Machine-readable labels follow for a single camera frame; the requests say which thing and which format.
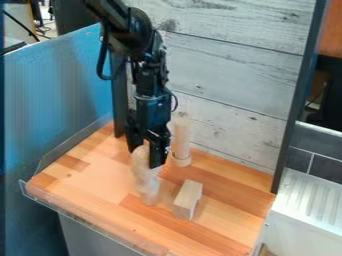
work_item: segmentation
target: rectangular wooden block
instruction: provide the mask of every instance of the rectangular wooden block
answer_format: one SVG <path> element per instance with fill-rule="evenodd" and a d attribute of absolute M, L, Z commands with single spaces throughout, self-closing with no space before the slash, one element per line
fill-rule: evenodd
<path fill-rule="evenodd" d="M 173 214 L 179 218 L 192 220 L 197 202 L 202 197 L 203 184 L 186 180 L 173 202 Z"/>

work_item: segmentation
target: wooden cylinder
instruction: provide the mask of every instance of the wooden cylinder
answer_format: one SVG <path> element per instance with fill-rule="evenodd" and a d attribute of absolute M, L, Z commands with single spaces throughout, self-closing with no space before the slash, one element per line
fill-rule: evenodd
<path fill-rule="evenodd" d="M 179 167 L 186 167 L 191 164 L 190 153 L 190 124 L 186 118 L 174 120 L 174 143 L 172 157 Z"/>
<path fill-rule="evenodd" d="M 136 179 L 136 188 L 141 194 L 143 203 L 148 206 L 158 201 L 160 183 L 158 174 L 162 166 L 150 169 L 150 149 L 147 145 L 137 147 L 132 153 L 131 171 Z"/>

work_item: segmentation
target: gray wood panel wall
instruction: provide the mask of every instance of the gray wood panel wall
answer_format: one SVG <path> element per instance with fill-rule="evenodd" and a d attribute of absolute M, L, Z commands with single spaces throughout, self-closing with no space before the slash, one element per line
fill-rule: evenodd
<path fill-rule="evenodd" d="M 273 173 L 315 0 L 125 0 L 163 31 L 195 146 Z"/>

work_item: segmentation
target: butcher block surface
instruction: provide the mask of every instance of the butcher block surface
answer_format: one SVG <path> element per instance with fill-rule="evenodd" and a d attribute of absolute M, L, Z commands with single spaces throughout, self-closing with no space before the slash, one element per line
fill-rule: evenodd
<path fill-rule="evenodd" d="M 192 166 L 164 166 L 160 203 L 147 207 L 135 190 L 126 141 L 114 138 L 113 126 L 34 176 L 28 194 L 146 255 L 251 252 L 274 200 L 271 175 L 193 149 Z M 186 179 L 203 184 L 192 221 L 172 215 Z"/>

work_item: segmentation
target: robotic arm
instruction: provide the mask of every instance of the robotic arm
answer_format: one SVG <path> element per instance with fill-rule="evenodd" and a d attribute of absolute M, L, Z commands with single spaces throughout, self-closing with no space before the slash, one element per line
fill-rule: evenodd
<path fill-rule="evenodd" d="M 171 119 L 174 95 L 166 88 L 169 72 L 162 37 L 142 10 L 128 8 L 121 0 L 84 1 L 102 24 L 98 76 L 113 79 L 103 74 L 108 48 L 130 58 L 136 110 L 129 110 L 125 127 L 129 151 L 146 139 L 150 143 L 150 168 L 163 165 L 170 149 L 171 134 L 166 124 Z"/>

